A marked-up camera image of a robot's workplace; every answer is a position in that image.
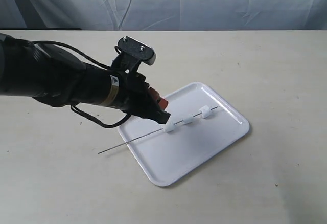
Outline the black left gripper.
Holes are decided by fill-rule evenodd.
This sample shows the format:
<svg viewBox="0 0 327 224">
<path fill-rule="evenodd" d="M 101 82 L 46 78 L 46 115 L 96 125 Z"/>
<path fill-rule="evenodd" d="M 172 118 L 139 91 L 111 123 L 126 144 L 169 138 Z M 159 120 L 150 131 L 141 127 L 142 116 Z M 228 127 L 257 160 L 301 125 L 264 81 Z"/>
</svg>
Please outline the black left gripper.
<svg viewBox="0 0 327 224">
<path fill-rule="evenodd" d="M 119 54 L 113 61 L 111 69 L 116 71 L 119 77 L 119 93 L 112 107 L 127 114 L 150 119 L 158 124 L 166 124 L 171 114 L 160 110 L 159 107 L 166 109 L 169 103 L 158 91 L 149 87 L 146 77 L 138 72 L 143 62 L 148 65 L 153 64 L 154 54 L 136 57 Z"/>
</svg>

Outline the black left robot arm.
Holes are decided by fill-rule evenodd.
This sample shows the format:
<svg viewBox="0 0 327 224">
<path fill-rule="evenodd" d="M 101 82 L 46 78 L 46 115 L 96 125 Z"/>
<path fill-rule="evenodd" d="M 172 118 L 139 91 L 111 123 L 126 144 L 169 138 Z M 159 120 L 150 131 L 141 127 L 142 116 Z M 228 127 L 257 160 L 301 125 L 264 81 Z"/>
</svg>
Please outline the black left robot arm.
<svg viewBox="0 0 327 224">
<path fill-rule="evenodd" d="M 118 109 L 117 127 L 137 116 L 165 124 L 168 102 L 138 71 L 155 62 L 154 50 L 125 36 L 115 46 L 111 65 L 95 61 L 68 44 L 28 41 L 1 34 L 1 95 L 31 97 L 51 107 L 69 106 L 76 114 L 104 127 L 108 124 L 78 109 L 78 104 Z"/>
</svg>

